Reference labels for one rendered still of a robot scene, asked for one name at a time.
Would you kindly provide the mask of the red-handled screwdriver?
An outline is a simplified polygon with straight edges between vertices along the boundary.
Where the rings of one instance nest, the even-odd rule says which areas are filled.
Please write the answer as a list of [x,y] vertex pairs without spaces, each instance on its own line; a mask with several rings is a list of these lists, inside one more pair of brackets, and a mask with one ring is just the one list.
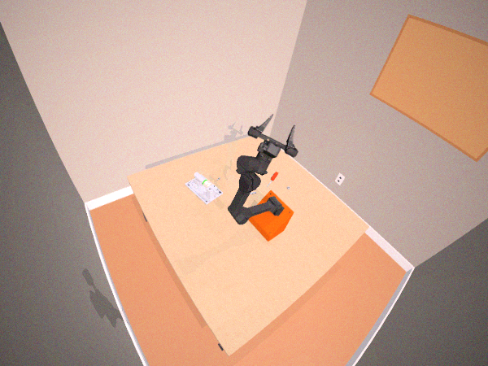
[[[277,177],[277,175],[278,175],[278,172],[276,172],[276,173],[275,173],[275,174],[272,176],[271,182],[275,180],[275,178]],[[271,183],[271,182],[270,182],[270,183]],[[269,183],[268,185],[270,185],[270,183]]]

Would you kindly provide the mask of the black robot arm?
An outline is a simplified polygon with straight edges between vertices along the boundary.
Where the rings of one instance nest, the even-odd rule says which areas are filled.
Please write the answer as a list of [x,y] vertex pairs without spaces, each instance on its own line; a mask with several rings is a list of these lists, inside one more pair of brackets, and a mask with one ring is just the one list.
[[[276,158],[279,155],[281,149],[274,146],[271,142],[261,142],[257,151],[260,152],[259,154],[262,156],[269,156],[268,160],[272,161],[273,158]],[[260,174],[261,176],[266,175],[268,173],[267,169],[269,164],[269,162],[262,160],[257,155],[256,157],[240,155],[237,158],[236,172],[241,175],[239,179],[239,188],[233,201],[228,206],[228,211],[237,224],[244,225],[251,217],[263,214],[267,211],[270,211],[274,216],[279,216],[285,209],[275,196],[270,197],[266,203],[261,203],[253,207],[243,206],[251,191],[256,190],[260,186],[261,179],[257,174]]]

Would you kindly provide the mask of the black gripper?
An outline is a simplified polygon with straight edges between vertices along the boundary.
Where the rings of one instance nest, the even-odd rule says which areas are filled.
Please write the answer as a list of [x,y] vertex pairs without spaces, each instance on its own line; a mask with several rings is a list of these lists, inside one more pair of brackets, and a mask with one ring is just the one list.
[[[277,142],[273,139],[271,139],[270,137],[262,134],[262,132],[265,130],[265,127],[266,125],[268,125],[269,121],[271,120],[271,118],[273,117],[273,114],[270,115],[268,117],[268,119],[263,123],[261,124],[260,126],[256,125],[256,127],[254,126],[250,126],[249,128],[249,131],[248,131],[248,136],[250,137],[253,137],[254,139],[257,140],[257,138],[261,138],[264,140],[264,143],[267,142],[271,142],[274,146],[276,147],[279,147],[280,149],[282,149],[284,151],[284,153],[292,158],[296,157],[297,154],[298,154],[298,149],[295,148],[295,145],[293,144],[294,143],[294,129],[295,129],[295,125],[293,126],[293,128],[291,129],[291,133],[286,141],[287,145],[284,145],[280,142]],[[269,141],[268,141],[269,140]],[[268,160],[269,156],[267,155],[264,155],[262,156],[261,154],[259,154],[260,152],[258,152],[257,156],[259,158],[261,158],[262,160],[266,161],[266,162],[269,162],[271,163],[272,161]]]

